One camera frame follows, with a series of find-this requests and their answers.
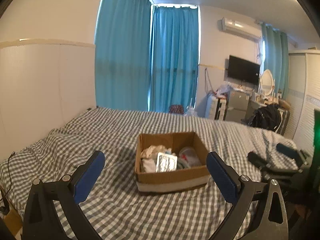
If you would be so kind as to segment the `silver blister pill pack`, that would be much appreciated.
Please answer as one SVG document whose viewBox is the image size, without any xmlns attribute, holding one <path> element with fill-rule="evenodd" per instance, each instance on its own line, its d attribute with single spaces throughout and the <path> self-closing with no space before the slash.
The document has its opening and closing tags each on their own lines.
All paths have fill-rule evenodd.
<svg viewBox="0 0 320 240">
<path fill-rule="evenodd" d="M 177 169 L 177 156 L 159 152 L 157 155 L 156 172 L 171 172 Z"/>
</svg>

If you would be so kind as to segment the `blue curtain left panel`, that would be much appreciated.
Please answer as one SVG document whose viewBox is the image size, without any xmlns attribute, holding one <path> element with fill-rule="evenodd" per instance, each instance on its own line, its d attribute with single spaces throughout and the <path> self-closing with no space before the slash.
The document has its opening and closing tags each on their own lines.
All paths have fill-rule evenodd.
<svg viewBox="0 0 320 240">
<path fill-rule="evenodd" d="M 98 106 L 147 111 L 150 17 L 149 0 L 101 0 L 95 30 Z"/>
</svg>

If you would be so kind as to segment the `white oval vanity mirror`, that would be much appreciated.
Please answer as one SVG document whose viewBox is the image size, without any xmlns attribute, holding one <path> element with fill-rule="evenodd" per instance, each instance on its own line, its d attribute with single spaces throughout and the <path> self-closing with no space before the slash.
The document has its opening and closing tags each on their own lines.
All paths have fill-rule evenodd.
<svg viewBox="0 0 320 240">
<path fill-rule="evenodd" d="M 260 77 L 259 93 L 262 96 L 271 96 L 274 89 L 274 78 L 269 69 L 265 70 Z"/>
</svg>

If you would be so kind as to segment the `white suitcase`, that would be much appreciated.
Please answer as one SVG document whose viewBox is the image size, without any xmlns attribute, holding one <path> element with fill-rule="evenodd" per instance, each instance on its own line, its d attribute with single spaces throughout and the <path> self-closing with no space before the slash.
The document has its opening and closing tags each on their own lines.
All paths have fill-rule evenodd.
<svg viewBox="0 0 320 240">
<path fill-rule="evenodd" d="M 227 100 L 210 95 L 207 98 L 205 118 L 212 120 L 225 120 Z"/>
</svg>

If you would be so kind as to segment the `brown cardboard box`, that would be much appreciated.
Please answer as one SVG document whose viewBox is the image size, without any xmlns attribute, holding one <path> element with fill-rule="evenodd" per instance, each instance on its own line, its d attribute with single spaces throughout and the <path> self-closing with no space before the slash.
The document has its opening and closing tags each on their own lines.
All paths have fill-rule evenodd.
<svg viewBox="0 0 320 240">
<path fill-rule="evenodd" d="M 206 185 L 207 155 L 195 132 L 140 134 L 135 161 L 138 191 L 169 193 Z"/>
</svg>

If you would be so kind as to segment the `blue side window curtain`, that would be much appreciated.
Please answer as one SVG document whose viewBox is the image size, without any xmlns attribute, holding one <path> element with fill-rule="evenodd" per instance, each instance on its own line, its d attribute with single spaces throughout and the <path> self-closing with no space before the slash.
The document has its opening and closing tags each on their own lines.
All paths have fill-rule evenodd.
<svg viewBox="0 0 320 240">
<path fill-rule="evenodd" d="M 287 97 L 289 85 L 289 48 L 287 34 L 274 29 L 271 25 L 261 25 L 265 41 L 264 70 L 270 70 L 274 78 L 274 91 L 282 92 L 282 98 Z"/>
</svg>

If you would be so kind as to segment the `clear water jug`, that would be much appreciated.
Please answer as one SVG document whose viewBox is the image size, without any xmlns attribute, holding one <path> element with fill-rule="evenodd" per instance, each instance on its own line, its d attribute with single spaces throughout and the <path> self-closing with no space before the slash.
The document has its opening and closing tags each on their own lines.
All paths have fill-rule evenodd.
<svg viewBox="0 0 320 240">
<path fill-rule="evenodd" d="M 193 99 L 190 100 L 189 105 L 187 106 L 187 110 L 184 113 L 184 116 L 195 116 L 198 117 L 197 112 L 195 111 L 195 108 L 193 106 Z"/>
</svg>

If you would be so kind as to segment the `red patterned bag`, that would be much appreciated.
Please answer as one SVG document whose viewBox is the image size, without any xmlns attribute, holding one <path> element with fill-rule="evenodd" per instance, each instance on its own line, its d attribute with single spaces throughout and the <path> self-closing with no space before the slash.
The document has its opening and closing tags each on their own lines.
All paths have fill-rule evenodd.
<svg viewBox="0 0 320 240">
<path fill-rule="evenodd" d="M 183 105 L 171 105 L 169 107 L 169 113 L 183 115 L 184 114 L 184 107 L 183 107 Z"/>
</svg>

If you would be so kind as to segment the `white air conditioner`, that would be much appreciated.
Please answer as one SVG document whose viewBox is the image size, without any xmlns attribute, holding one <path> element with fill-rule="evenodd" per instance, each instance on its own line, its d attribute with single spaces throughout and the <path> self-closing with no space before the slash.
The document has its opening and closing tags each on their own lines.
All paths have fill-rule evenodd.
<svg viewBox="0 0 320 240">
<path fill-rule="evenodd" d="M 262 36 L 260 29 L 225 17 L 221 19 L 221 28 L 222 31 L 255 41 L 259 41 Z"/>
</svg>

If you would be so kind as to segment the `grey plastic clothes hanger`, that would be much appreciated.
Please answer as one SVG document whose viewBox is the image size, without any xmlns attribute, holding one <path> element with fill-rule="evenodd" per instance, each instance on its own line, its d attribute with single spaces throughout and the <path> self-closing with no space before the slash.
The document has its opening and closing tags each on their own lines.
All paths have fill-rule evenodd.
<svg viewBox="0 0 320 240">
<path fill-rule="evenodd" d="M 182 158 L 177 159 L 177 170 L 183 170 L 183 169 L 189 169 L 189 168 L 190 168 L 190 165 L 186 160 Z"/>
</svg>

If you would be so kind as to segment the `blue curtain panel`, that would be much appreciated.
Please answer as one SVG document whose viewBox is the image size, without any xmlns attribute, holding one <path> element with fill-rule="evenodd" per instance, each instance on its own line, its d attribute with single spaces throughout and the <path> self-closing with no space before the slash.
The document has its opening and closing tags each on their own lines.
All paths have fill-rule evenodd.
<svg viewBox="0 0 320 240">
<path fill-rule="evenodd" d="M 149 0 L 101 0 L 95 30 L 98 106 L 147 111 L 150 17 Z"/>
<path fill-rule="evenodd" d="M 152 13 L 149 110 L 195 104 L 199 65 L 198 7 L 159 7 Z"/>
</svg>

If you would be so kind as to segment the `white wardrobe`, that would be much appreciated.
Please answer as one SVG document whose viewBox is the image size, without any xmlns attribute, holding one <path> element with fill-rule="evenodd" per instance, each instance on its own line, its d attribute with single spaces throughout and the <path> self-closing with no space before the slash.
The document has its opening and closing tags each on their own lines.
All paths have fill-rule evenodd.
<svg viewBox="0 0 320 240">
<path fill-rule="evenodd" d="M 319 50 L 289 52 L 288 82 L 286 101 L 291 108 L 284 137 L 313 154 L 314 110 L 319 110 Z"/>
</svg>

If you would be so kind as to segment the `blue curtain right panel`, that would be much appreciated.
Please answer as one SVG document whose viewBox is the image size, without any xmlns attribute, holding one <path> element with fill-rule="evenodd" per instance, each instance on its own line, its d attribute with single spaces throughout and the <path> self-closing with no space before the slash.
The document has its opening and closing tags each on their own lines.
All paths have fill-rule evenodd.
<svg viewBox="0 0 320 240">
<path fill-rule="evenodd" d="M 198 7 L 159 7 L 152 13 L 149 110 L 195 104 L 199 65 Z"/>
</svg>

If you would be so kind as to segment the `black wall television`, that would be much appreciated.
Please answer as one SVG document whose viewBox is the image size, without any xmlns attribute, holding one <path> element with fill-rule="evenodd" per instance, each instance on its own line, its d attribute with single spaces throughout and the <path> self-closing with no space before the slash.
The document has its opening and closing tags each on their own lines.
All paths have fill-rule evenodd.
<svg viewBox="0 0 320 240">
<path fill-rule="evenodd" d="M 228 60 L 227 77 L 259 85 L 260 65 L 239 57 L 230 55 Z"/>
</svg>

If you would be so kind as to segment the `black bag on chair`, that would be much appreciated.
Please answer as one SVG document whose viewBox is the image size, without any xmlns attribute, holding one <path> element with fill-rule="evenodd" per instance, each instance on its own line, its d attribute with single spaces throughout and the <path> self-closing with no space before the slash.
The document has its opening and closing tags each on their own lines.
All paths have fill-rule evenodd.
<svg viewBox="0 0 320 240">
<path fill-rule="evenodd" d="M 271 104 L 256 109 L 247 120 L 248 126 L 275 132 L 281 124 L 278 104 Z"/>
</svg>

